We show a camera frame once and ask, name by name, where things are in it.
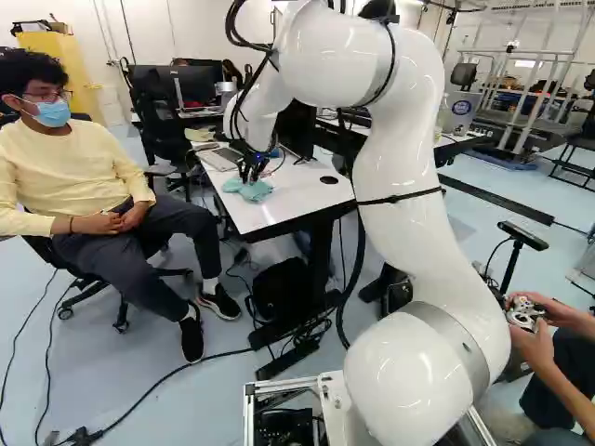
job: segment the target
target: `human hand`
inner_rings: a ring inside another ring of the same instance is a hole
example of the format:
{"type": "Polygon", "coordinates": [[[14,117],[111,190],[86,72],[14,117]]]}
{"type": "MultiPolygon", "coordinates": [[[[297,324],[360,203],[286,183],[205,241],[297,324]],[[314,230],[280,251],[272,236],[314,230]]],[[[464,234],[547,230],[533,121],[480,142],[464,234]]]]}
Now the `human hand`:
{"type": "Polygon", "coordinates": [[[143,218],[147,215],[149,210],[148,202],[136,202],[134,206],[126,211],[122,215],[122,227],[119,229],[120,232],[128,232],[137,228],[142,222],[143,218]]]}
{"type": "Polygon", "coordinates": [[[122,218],[115,212],[76,216],[73,218],[73,232],[79,234],[115,235],[120,231],[122,218]]]}
{"type": "Polygon", "coordinates": [[[584,318],[584,313],[576,308],[569,307],[562,302],[545,297],[540,293],[530,291],[519,291],[511,293],[507,300],[507,308],[516,296],[524,295],[534,304],[539,304],[546,311],[545,320],[554,327],[575,327],[576,324],[584,318]]]}
{"type": "Polygon", "coordinates": [[[548,330],[548,323],[542,318],[537,319],[536,333],[530,333],[516,325],[510,325],[510,340],[531,368],[537,374],[544,373],[555,367],[554,344],[548,330]]]}

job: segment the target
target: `light blue floor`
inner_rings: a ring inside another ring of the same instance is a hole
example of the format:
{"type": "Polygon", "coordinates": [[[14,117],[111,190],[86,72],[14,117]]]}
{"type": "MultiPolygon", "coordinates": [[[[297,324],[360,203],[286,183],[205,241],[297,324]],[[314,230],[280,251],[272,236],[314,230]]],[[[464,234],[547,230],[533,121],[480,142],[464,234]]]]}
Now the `light blue floor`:
{"type": "MultiPolygon", "coordinates": [[[[139,163],[146,164],[138,137],[127,128],[113,132],[139,163]]],[[[554,151],[547,156],[553,157],[554,151]]],[[[583,157],[581,163],[595,165],[595,159],[583,157]]],[[[475,186],[553,214],[562,223],[587,230],[595,220],[595,194],[560,181],[547,178],[550,164],[543,163],[535,172],[510,172],[482,161],[459,156],[452,166],[442,169],[475,186]]],[[[194,200],[200,203],[198,192],[194,200]]],[[[574,288],[564,278],[586,248],[585,240],[570,230],[545,226],[514,215],[497,206],[449,190],[445,196],[457,238],[469,260],[486,261],[496,243],[505,234],[496,223],[510,219],[550,243],[548,251],[535,253],[524,249],[512,280],[511,289],[537,290],[561,301],[587,309],[591,298],[574,288]]],[[[355,251],[354,216],[344,218],[344,242],[347,271],[350,273],[355,251]]],[[[250,248],[252,258],[264,269],[290,256],[298,255],[290,237],[257,243],[250,248]]],[[[224,265],[231,264],[231,248],[221,245],[224,265]]],[[[495,278],[501,279],[510,247],[503,248],[492,267],[495,278]]],[[[170,258],[157,256],[155,263],[171,267],[191,266],[199,270],[191,244],[181,236],[172,240],[170,258]]],[[[334,241],[335,265],[340,265],[338,242],[334,241]]],[[[20,238],[0,243],[0,368],[4,370],[10,351],[10,340],[31,306],[43,293],[52,268],[20,238]]],[[[379,273],[382,259],[368,245],[364,270],[359,282],[363,286],[379,273]]],[[[238,269],[251,277],[249,269],[238,269]]],[[[342,278],[335,284],[342,286],[342,278]]],[[[7,403],[0,421],[8,444],[33,444],[33,429],[45,397],[44,351],[48,339],[47,323],[52,308],[71,278],[59,272],[49,287],[46,301],[33,316],[19,343],[19,351],[8,382],[7,403]]],[[[193,289],[179,278],[169,281],[181,295],[191,296],[193,289]]],[[[235,279],[226,278],[225,286],[238,300],[245,289],[235,279]]],[[[179,330],[176,325],[153,315],[131,310],[130,331],[117,334],[112,322],[118,305],[117,293],[106,290],[102,296],[76,308],[69,321],[56,321],[54,348],[51,353],[51,407],[41,432],[57,429],[68,431],[85,425],[89,429],[104,427],[128,408],[154,381],[181,365],[179,330]]],[[[236,322],[225,322],[204,312],[207,355],[247,347],[251,330],[247,316],[236,322]]],[[[362,303],[353,295],[345,314],[348,338],[374,322],[375,305],[362,303]]],[[[273,347],[279,351],[281,345],[273,347]]],[[[334,328],[324,337],[321,349],[297,364],[281,377],[316,375],[341,367],[344,350],[334,328]]],[[[164,384],[134,413],[107,435],[104,445],[217,445],[242,443],[242,384],[254,379],[254,371],[269,359],[263,349],[243,356],[196,365],[164,384]]],[[[514,408],[526,380],[498,386],[493,393],[514,408]]]]}

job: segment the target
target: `face mask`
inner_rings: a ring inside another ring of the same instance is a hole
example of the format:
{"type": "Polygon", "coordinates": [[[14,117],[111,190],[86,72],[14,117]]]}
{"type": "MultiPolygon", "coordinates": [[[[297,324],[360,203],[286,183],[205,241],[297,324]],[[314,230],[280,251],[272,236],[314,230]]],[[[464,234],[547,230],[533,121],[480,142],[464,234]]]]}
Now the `face mask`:
{"type": "Polygon", "coordinates": [[[68,107],[68,102],[63,98],[56,99],[56,102],[35,102],[34,104],[37,106],[39,114],[27,114],[30,114],[41,125],[46,127],[62,127],[71,119],[71,110],[68,107]]]}

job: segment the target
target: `chair wheel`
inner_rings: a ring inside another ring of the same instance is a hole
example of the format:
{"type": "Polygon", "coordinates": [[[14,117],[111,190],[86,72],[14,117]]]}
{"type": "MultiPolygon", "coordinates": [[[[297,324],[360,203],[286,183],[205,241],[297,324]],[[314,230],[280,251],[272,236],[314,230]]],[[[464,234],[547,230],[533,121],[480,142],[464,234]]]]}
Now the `chair wheel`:
{"type": "Polygon", "coordinates": [[[72,308],[60,308],[58,310],[58,318],[61,321],[67,321],[69,320],[72,316],[74,316],[74,311],[72,308]]]}
{"type": "Polygon", "coordinates": [[[115,331],[118,332],[120,335],[123,335],[124,333],[126,333],[128,331],[129,326],[130,326],[130,324],[128,323],[128,321],[125,321],[121,325],[114,324],[113,328],[115,328],[115,331]]]}

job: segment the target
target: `white wall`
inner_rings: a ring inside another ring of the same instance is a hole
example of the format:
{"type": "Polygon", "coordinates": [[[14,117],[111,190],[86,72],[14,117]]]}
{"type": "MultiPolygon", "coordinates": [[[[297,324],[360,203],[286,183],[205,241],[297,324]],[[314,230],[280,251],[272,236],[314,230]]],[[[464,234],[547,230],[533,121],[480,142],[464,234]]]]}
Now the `white wall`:
{"type": "MultiPolygon", "coordinates": [[[[552,8],[538,9],[531,13],[525,24],[522,26],[519,34],[520,48],[539,49],[542,47],[545,32],[551,17],[552,8]]],[[[519,23],[522,17],[521,11],[507,11],[495,13],[491,15],[483,26],[482,33],[477,43],[477,47],[504,48],[507,42],[512,38],[515,32],[515,26],[519,23]]],[[[480,21],[481,13],[459,14],[456,20],[456,26],[453,30],[453,35],[449,44],[449,51],[446,57],[446,64],[454,65],[458,59],[456,49],[462,46],[471,46],[473,38],[477,32],[477,25],[480,21]]],[[[581,10],[579,7],[563,7],[561,12],[556,16],[556,27],[548,44],[548,49],[555,50],[571,50],[576,34],[578,32],[578,25],[581,19],[581,10]]],[[[588,27],[587,34],[583,39],[582,45],[579,47],[576,60],[595,62],[595,22],[591,22],[588,27]]],[[[558,73],[562,70],[562,63],[559,64],[558,73]]],[[[544,63],[538,72],[537,79],[547,79],[550,63],[544,63]]],[[[594,67],[582,67],[573,65],[571,71],[566,76],[564,85],[569,86],[572,81],[579,76],[579,86],[583,85],[583,77],[590,72],[594,67]]],[[[489,63],[487,59],[481,58],[480,71],[485,73],[489,71],[489,63]]],[[[531,69],[515,67],[514,62],[511,61],[507,67],[507,73],[520,79],[523,84],[528,80],[531,69]]]]}
{"type": "MultiPolygon", "coordinates": [[[[367,2],[347,1],[348,13],[354,14],[367,2]]],[[[261,53],[228,42],[224,20],[231,0],[124,0],[123,3],[138,64],[168,64],[174,57],[187,57],[231,59],[240,69],[246,63],[256,69],[262,60],[261,53]],[[173,27],[170,26],[168,2],[173,27]]],[[[238,16],[239,33],[251,42],[271,42],[270,13],[275,6],[284,9],[286,3],[249,0],[238,16]]],[[[103,85],[99,99],[106,121],[122,123],[126,109],[129,109],[127,91],[119,69],[106,65],[109,59],[118,60],[122,56],[133,62],[120,0],[0,0],[0,30],[3,30],[0,46],[18,45],[7,32],[12,21],[49,19],[50,12],[58,20],[72,25],[92,82],[103,85]]],[[[397,0],[397,13],[401,16],[402,26],[417,28],[419,24],[422,32],[430,38],[435,34],[437,42],[443,44],[447,31],[444,24],[446,11],[441,15],[438,7],[430,6],[420,20],[421,5],[417,0],[397,0]]]]}

